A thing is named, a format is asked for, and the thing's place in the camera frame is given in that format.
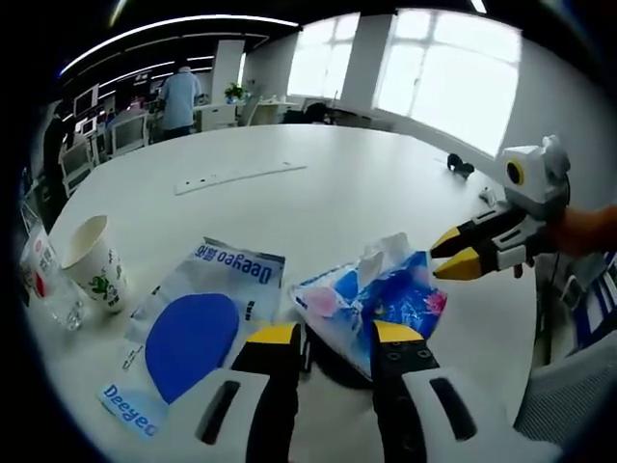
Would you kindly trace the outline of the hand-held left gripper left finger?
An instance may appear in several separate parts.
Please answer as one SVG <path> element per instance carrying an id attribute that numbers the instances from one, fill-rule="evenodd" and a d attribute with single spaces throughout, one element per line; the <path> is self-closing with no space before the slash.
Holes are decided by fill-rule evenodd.
<path id="1" fill-rule="evenodd" d="M 230 368 L 217 368 L 196 385 L 203 407 L 194 436 L 199 462 L 287 462 L 301 364 L 297 323 L 250 335 Z"/>

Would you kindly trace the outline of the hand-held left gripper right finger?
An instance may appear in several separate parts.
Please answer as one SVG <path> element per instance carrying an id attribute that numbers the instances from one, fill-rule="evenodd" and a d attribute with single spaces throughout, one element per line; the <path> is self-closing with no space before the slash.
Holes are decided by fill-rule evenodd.
<path id="1" fill-rule="evenodd" d="M 373 408 L 387 462 L 555 462 L 559 446 L 514 429 L 503 408 L 443 368 L 412 328 L 371 325 Z"/>

